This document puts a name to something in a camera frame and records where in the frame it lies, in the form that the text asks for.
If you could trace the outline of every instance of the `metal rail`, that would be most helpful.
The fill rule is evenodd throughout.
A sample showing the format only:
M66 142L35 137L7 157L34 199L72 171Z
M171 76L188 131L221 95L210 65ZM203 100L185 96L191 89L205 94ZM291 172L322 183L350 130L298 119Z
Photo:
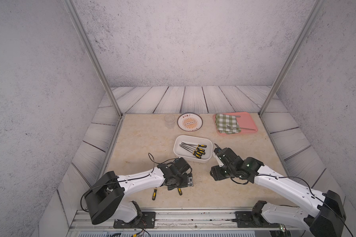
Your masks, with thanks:
M103 84L104 90L107 93L109 100L111 101L112 105L115 108L115 111L119 117L121 117L121 110L119 108L119 105L116 102L116 99L114 97L114 94L112 93L112 90L108 84L107 79L105 78L103 69L100 66L99 60L96 57L96 54L94 52L94 49L92 48L92 45L90 44L90 41L87 37L86 31L83 28L83 25L81 23L81 20L79 19L78 13L74 7L74 4L71 2L71 0L64 0L63 1L66 7L67 12L70 15L71 21L74 24L75 29L77 30L77 33L87 51L87 54L94 65L95 71L98 74L98 77Z
M96 177L96 180L98 180L100 177L103 176L103 174L105 172L105 169L107 168L108 162L111 159L112 153L113 153L114 148L115 148L117 137L120 134L120 130L121 130L121 126L123 125L124 117L125 117L125 115L123 117L119 118L119 121L117 122L114 135L112 136L112 139L111 139L111 141L109 143L108 149L105 152L104 161L103 161L103 164L102 164L102 166L100 168L100 171L99 171L99 173L98 173L98 175Z
M260 117L265 113L266 109L268 108L270 101L273 99L274 95L276 94L278 88L280 87L282 81L284 80L287 72L290 69L290 66L294 62L295 57L297 56L301 46L303 45L304 41L306 40L307 36L310 33L310 30L312 26L314 25L315 21L317 20L318 16L322 12L322 9L324 7L326 0L317 0L315 2L314 7L312 8L309 17L307 18L307 21L305 22L304 26L302 27L302 30L300 31L297 39L295 40L295 43L290 50L289 55L286 58L286 61L284 65L281 68L281 71L279 72L276 80L274 81L270 92L268 93L268 97L266 98L264 104L262 105L260 111L258 114Z
M231 219L235 218L235 211L251 211L251 208L218 208L218 209L152 209L156 212L156 222L153 230L240 230ZM114 219L92 225L87 212L77 211L70 230L113 230Z

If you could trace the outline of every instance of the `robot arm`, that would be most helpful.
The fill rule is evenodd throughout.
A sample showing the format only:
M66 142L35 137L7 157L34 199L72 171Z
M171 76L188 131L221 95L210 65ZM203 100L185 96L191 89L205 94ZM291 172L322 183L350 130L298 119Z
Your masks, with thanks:
M315 237L341 236L346 214L337 193L310 189L275 172L257 159L248 157L242 160L230 148L218 147L214 155L219 165L211 168L210 175L215 181L226 178L247 180L247 183L271 189L299 206L277 206L258 201L253 207L251 219L256 226L264 222L280 223L311 231Z
M142 217L136 202L128 202L124 197L147 188L168 186L168 190L187 187L192 174L186 171L191 167L183 158L171 163L158 164L151 170L131 174L115 175L105 173L83 196L90 213L91 222L100 224L113 216L125 223Z

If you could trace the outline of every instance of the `green checkered cloth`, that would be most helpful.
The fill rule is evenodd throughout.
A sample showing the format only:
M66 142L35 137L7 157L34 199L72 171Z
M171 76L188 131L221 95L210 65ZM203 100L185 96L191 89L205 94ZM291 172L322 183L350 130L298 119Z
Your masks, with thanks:
M236 117L232 115L224 115L221 113L217 113L215 116L215 124L218 129L218 131L221 134L237 134L241 132L241 129L235 128L235 129L228 129L228 126L231 127L238 127L239 124L237 123Z

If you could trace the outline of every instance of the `white plate with orange pattern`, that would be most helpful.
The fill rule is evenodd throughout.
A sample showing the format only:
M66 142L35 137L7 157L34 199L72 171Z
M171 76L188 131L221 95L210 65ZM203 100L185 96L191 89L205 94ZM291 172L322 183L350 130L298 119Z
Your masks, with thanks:
M177 119L178 127L187 132L200 129L203 125L202 118L196 113L184 113Z

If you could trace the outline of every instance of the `clear plastic cup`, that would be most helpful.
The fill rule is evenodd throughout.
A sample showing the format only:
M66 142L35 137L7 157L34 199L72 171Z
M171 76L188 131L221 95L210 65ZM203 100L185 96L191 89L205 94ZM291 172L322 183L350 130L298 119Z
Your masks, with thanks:
M175 116L174 115L172 115L172 114L165 115L164 120L165 120L165 126L167 128L170 128L170 129L174 128L174 126L175 126Z

